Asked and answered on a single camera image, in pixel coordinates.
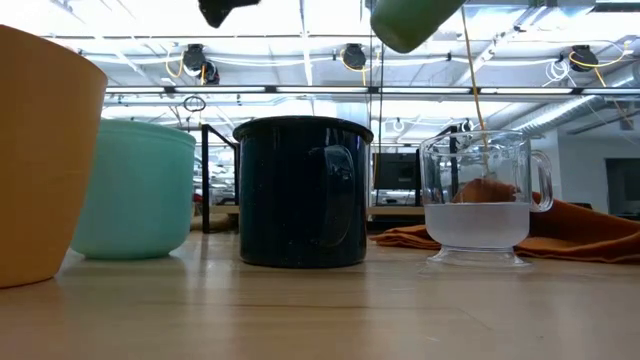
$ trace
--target green bottle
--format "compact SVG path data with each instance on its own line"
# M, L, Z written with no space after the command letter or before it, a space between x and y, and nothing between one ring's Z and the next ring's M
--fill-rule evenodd
M406 54L433 35L466 0L379 0L371 28L394 51Z

